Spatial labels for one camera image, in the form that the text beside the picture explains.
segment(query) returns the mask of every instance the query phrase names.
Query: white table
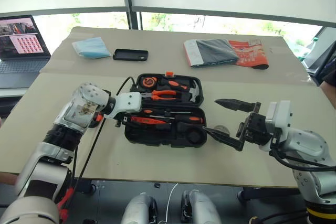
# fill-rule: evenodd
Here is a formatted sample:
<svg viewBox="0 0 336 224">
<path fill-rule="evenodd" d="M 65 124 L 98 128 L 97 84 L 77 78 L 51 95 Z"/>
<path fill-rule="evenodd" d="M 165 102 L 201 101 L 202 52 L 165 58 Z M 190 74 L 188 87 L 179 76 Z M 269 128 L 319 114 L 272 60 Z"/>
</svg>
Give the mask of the white table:
<svg viewBox="0 0 336 224">
<path fill-rule="evenodd" d="M 124 78 L 42 73 L 19 101 L 0 129 L 0 171 L 19 173 L 37 143 L 51 128 L 74 89 L 91 81 L 115 93 Z M 225 125 L 234 136 L 239 123 L 248 115 L 214 103 L 234 98 L 262 103 L 265 114 L 271 101 L 291 100 L 292 126 L 321 134 L 336 159 L 335 110 L 318 87 L 276 84 L 202 81 L 209 127 Z M 257 145 L 246 143 L 242 152 L 218 143 L 208 136 L 200 148 L 171 148 L 132 144 L 124 137 L 124 127 L 115 128 L 107 120 L 84 177 L 118 180 L 210 183 L 241 186 L 294 187 L 290 169 L 277 163 Z M 81 139 L 78 168 L 81 170 L 98 128 L 88 129 Z"/>
<path fill-rule="evenodd" d="M 22 97 L 28 89 L 0 89 L 0 98 L 5 97 Z"/>
<path fill-rule="evenodd" d="M 148 50 L 145 62 L 116 61 L 112 57 L 85 59 L 79 57 L 72 42 L 101 37 L 111 54 L 117 48 Z M 269 68 L 257 70 L 236 65 L 190 68 L 183 42 L 188 39 L 230 39 L 247 41 L 260 39 L 269 61 Z M 141 73 L 165 73 L 195 76 L 203 81 L 278 83 L 294 85 L 315 84 L 306 69 L 288 48 L 282 37 L 178 33 L 169 31 L 121 30 L 112 28 L 75 27 L 68 38 L 53 53 L 42 72 L 100 75 L 113 77 L 138 76 Z"/>
</svg>

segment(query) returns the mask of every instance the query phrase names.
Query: black cable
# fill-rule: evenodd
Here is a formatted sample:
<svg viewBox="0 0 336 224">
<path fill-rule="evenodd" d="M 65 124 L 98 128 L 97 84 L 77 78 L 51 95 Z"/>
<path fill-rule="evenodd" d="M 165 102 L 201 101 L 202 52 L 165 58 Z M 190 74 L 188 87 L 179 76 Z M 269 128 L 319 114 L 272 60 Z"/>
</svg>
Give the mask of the black cable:
<svg viewBox="0 0 336 224">
<path fill-rule="evenodd" d="M 286 161 L 283 161 L 279 156 L 278 150 L 276 148 L 271 148 L 273 157 L 282 165 L 287 166 L 294 170 L 301 170 L 303 172 L 330 172 L 335 171 L 336 166 L 324 166 L 324 167 L 302 167 L 297 165 L 292 165 Z"/>
<path fill-rule="evenodd" d="M 72 178 L 71 178 L 71 186 L 72 183 L 75 181 L 75 173 L 76 173 L 76 163 L 77 163 L 77 152 L 78 152 L 78 146 L 75 149 L 75 156 L 73 157 L 73 165 L 72 165 Z"/>
<path fill-rule="evenodd" d="M 307 215 L 308 215 L 308 214 L 295 216 L 295 217 L 293 217 L 293 218 L 289 218 L 289 219 L 287 219 L 287 220 L 281 220 L 281 221 L 275 222 L 274 224 L 283 224 L 283 223 L 286 223 L 286 222 L 288 222 L 288 221 L 292 221 L 292 220 L 297 220 L 297 219 L 304 218 L 304 217 L 306 217 Z"/>
<path fill-rule="evenodd" d="M 281 154 L 283 155 L 283 157 L 285 159 L 289 159 L 289 160 L 293 160 L 293 161 L 297 161 L 297 162 L 301 162 L 301 163 L 305 163 L 308 165 L 314 165 L 314 166 L 319 166 L 319 167 L 328 167 L 327 165 L 323 165 L 320 163 L 316 163 L 316 162 L 312 162 L 312 161 L 308 161 L 308 160 L 303 160 L 301 158 L 297 158 L 297 157 L 291 157 L 291 156 L 287 156 L 285 153 L 281 152 Z"/>
<path fill-rule="evenodd" d="M 118 94 L 120 93 L 120 91 L 122 90 L 122 88 L 125 86 L 126 82 L 127 82 L 129 79 L 131 79 L 132 82 L 133 82 L 133 85 L 135 85 L 135 81 L 134 81 L 133 77 L 128 76 L 128 77 L 126 78 L 126 80 L 124 80 L 124 82 L 122 83 L 122 85 L 120 86 L 120 88 L 119 88 L 119 90 L 117 91 L 116 95 L 118 95 Z"/>
<path fill-rule="evenodd" d="M 259 219 L 256 224 L 262 223 L 263 221 L 266 221 L 266 220 L 269 220 L 271 218 L 278 217 L 278 216 L 281 216 L 281 215 L 292 215 L 292 214 L 297 214 L 299 212 L 306 212 L 306 211 L 307 210 L 305 208 L 305 209 L 301 209 L 301 210 L 297 210 L 297 211 L 292 211 L 292 212 L 280 212 L 280 213 L 269 215 L 267 217 Z"/>
<path fill-rule="evenodd" d="M 281 129 L 275 130 L 274 135 L 271 139 L 271 143 L 273 142 L 273 138 L 276 139 L 275 144 L 271 144 L 271 150 L 272 150 L 272 155 L 278 161 L 280 164 L 289 167 L 294 170 L 301 170 L 303 172 L 330 172 L 330 171 L 336 171 L 336 166 L 324 166 L 324 167 L 302 167 L 302 166 L 297 166 L 297 165 L 292 165 L 286 161 L 283 161 L 282 158 L 279 155 L 278 147 L 279 147 L 279 142 L 280 142 L 280 135 L 281 135 Z"/>
<path fill-rule="evenodd" d="M 120 88 L 119 88 L 119 90 L 117 91 L 116 95 L 118 95 L 118 94 L 120 93 L 120 91 L 122 90 L 122 88 L 125 86 L 126 82 L 127 82 L 129 79 L 131 79 L 132 82 L 133 82 L 133 85 L 135 85 L 135 81 L 134 81 L 133 77 L 131 77 L 131 76 L 127 77 L 127 78 L 124 80 L 124 82 L 122 83 L 122 85 L 120 86 Z M 82 171 L 80 172 L 80 175 L 79 175 L 79 177 L 78 177 L 78 179 L 77 179 L 77 181 L 76 181 L 76 184 L 75 184 L 75 186 L 74 186 L 74 189 L 73 189 L 73 190 L 74 190 L 74 191 L 73 191 L 73 195 L 71 195 L 71 197 L 69 198 L 69 200 L 68 200 L 67 203 L 65 204 L 65 206 L 64 206 L 65 209 L 69 209 L 69 206 L 70 206 L 70 204 L 71 204 L 71 202 L 72 202 L 72 200 L 73 200 L 73 198 L 74 198 L 74 195 L 75 195 L 76 189 L 77 189 L 77 187 L 78 187 L 78 184 L 79 184 L 80 180 L 82 179 L 83 174 L 84 174 L 84 171 L 85 171 L 85 169 L 86 169 L 86 167 L 87 167 L 87 165 L 88 165 L 88 163 L 89 163 L 91 154 L 92 154 L 93 149 L 94 149 L 94 147 L 95 147 L 95 145 L 96 145 L 96 143 L 97 143 L 97 140 L 98 140 L 98 138 L 99 138 L 100 132 L 101 132 L 101 130 L 102 130 L 104 124 L 105 124 L 105 121 L 106 121 L 106 118 L 103 119 L 103 121 L 102 121 L 102 123 L 101 123 L 101 125 L 100 125 L 100 127 L 99 127 L 98 133 L 97 133 L 96 137 L 94 138 L 95 140 L 94 140 L 94 142 L 93 142 L 93 144 L 92 144 L 92 147 L 91 147 L 91 150 L 90 150 L 90 152 L 89 152 L 89 155 L 88 155 L 88 157 L 87 157 L 86 160 L 85 160 L 85 163 L 84 163 L 84 166 L 83 166 L 83 168 L 82 168 Z"/>
<path fill-rule="evenodd" d="M 74 195 L 75 195 L 76 189 L 77 189 L 77 187 L 78 187 L 78 184 L 79 184 L 80 180 L 81 180 L 82 177 L 83 177 L 83 174 L 84 174 L 84 171 L 85 171 L 85 169 L 86 169 L 86 166 L 87 166 L 88 163 L 89 163 L 91 154 L 92 154 L 93 149 L 94 149 L 94 147 L 95 147 L 95 145 L 96 145 L 96 143 L 97 143 L 98 137 L 99 137 L 100 132 L 101 132 L 103 126 L 104 126 L 105 121 L 106 121 L 106 118 L 103 119 L 103 121 L 102 121 L 102 123 L 101 123 L 101 126 L 100 126 L 100 128 L 99 128 L 99 131 L 98 131 L 96 137 L 94 138 L 95 140 L 94 140 L 94 142 L 93 142 L 93 145 L 92 145 L 92 147 L 91 147 L 91 150 L 90 150 L 90 152 L 89 152 L 89 155 L 88 155 L 88 157 L 87 157 L 86 160 L 85 160 L 83 169 L 82 169 L 82 171 L 80 172 L 80 175 L 79 175 L 79 177 L 78 177 L 78 179 L 77 179 L 77 181 L 76 181 L 76 184 L 75 184 L 75 186 L 74 186 L 74 189 L 73 189 L 73 190 L 74 190 L 74 191 L 73 191 L 73 195 L 71 195 L 70 199 L 69 199 L 69 200 L 67 201 L 67 203 L 65 204 L 65 207 L 64 207 L 65 209 L 69 209 L 69 206 L 70 206 L 70 204 L 71 204 L 71 202 L 72 202 L 72 200 L 73 200 L 73 198 L 74 198 Z"/>
</svg>

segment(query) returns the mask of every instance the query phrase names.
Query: yellow ring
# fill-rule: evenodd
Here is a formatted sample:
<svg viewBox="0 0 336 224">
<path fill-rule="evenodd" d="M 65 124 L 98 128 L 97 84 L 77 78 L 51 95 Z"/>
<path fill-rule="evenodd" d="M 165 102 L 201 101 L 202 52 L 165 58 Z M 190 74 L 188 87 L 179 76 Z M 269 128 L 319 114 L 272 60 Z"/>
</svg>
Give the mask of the yellow ring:
<svg viewBox="0 0 336 224">
<path fill-rule="evenodd" d="M 324 214 L 322 212 L 316 212 L 316 211 L 311 210 L 309 208 L 307 208 L 307 211 L 311 215 L 317 216 L 317 217 L 322 218 L 322 219 L 336 220 L 336 214 Z"/>
</svg>

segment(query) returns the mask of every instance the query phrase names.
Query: blue face mask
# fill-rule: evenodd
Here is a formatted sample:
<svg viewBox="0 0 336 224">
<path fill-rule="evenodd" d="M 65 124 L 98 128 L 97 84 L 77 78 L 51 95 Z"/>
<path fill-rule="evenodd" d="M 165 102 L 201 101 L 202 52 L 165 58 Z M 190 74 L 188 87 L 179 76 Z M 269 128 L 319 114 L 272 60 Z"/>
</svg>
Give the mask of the blue face mask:
<svg viewBox="0 0 336 224">
<path fill-rule="evenodd" d="M 79 56 L 85 58 L 98 59 L 111 56 L 100 37 L 76 41 L 72 43 L 72 46 Z"/>
</svg>

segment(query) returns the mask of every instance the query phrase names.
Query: black toolbox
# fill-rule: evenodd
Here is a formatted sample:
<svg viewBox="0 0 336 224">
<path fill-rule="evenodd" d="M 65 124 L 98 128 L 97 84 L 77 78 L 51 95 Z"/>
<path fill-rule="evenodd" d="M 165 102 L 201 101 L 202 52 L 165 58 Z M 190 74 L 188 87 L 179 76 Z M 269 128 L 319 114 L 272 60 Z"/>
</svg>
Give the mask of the black toolbox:
<svg viewBox="0 0 336 224">
<path fill-rule="evenodd" d="M 204 98 L 198 78 L 172 72 L 144 73 L 138 76 L 136 88 L 148 97 L 142 97 L 141 112 L 124 118 L 125 136 L 131 143 L 200 147 L 206 142 L 202 129 L 205 113 L 199 108 Z"/>
</svg>

